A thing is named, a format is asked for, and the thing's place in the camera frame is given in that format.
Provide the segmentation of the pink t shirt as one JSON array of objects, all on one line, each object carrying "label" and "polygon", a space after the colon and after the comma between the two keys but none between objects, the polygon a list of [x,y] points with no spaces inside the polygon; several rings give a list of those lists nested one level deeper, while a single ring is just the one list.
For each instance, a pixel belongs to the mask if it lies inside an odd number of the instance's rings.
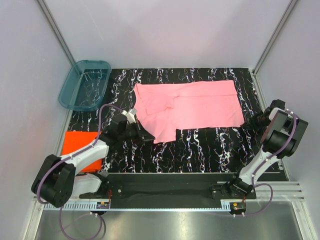
[{"label": "pink t shirt", "polygon": [[232,80],[134,86],[136,117],[154,143],[176,140],[177,130],[240,127],[244,116]]}]

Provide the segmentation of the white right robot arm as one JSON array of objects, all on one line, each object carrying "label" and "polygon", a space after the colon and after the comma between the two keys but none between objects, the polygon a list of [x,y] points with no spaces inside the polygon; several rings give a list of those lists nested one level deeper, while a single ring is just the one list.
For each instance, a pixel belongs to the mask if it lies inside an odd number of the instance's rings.
[{"label": "white right robot arm", "polygon": [[279,107],[252,117],[250,122],[257,127],[264,124],[266,129],[260,140],[261,148],[254,159],[222,185],[222,191],[235,199],[254,193],[258,179],[270,166],[284,157],[292,156],[309,125],[294,112]]}]

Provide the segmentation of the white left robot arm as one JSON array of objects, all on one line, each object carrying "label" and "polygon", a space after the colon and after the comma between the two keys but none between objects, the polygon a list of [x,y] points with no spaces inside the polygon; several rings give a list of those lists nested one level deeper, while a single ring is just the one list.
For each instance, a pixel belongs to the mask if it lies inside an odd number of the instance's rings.
[{"label": "white left robot arm", "polygon": [[105,130],[99,130],[97,137],[88,145],[72,153],[48,155],[31,186],[39,203],[62,207],[72,196],[76,175],[93,162],[107,157],[110,148],[119,142],[137,140],[150,142],[155,137],[134,118],[120,114],[111,119]]}]

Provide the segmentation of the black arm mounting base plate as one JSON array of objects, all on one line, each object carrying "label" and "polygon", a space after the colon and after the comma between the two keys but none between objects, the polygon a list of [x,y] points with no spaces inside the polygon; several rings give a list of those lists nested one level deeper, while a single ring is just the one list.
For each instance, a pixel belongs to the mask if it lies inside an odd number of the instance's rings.
[{"label": "black arm mounting base plate", "polygon": [[[236,173],[111,173],[102,176],[98,173],[87,173],[75,177],[76,184],[87,184],[84,193],[96,193],[98,190],[106,190],[101,185],[108,183],[125,183],[136,186],[137,182],[155,184],[153,187],[157,192],[164,191],[164,194],[134,193],[119,199],[112,199],[109,192],[103,195],[107,199],[120,201],[122,203],[137,202],[170,202],[170,203],[202,203],[208,204],[211,201],[220,201],[213,198],[210,187],[218,182],[227,183]],[[269,179],[268,174],[262,175],[262,183]]]}]

